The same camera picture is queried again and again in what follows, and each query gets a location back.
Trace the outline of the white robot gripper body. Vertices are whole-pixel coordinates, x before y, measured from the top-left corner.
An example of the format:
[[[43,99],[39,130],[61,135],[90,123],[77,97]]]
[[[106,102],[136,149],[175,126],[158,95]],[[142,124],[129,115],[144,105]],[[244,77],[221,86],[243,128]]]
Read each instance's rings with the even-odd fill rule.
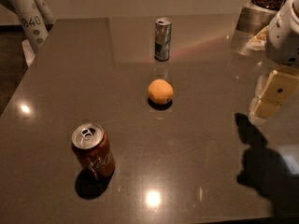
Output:
[[[299,66],[299,0],[288,0],[270,21],[265,53],[275,63]]]

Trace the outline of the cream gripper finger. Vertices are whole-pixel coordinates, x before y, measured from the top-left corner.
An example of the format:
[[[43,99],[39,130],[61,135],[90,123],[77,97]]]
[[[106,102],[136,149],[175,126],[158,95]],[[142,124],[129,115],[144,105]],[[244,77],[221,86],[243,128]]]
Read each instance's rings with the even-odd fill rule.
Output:
[[[263,88],[261,99],[264,102],[283,105],[299,87],[299,70],[283,66],[273,70]]]
[[[280,105],[254,97],[251,102],[251,113],[259,118],[268,119],[280,109]]]

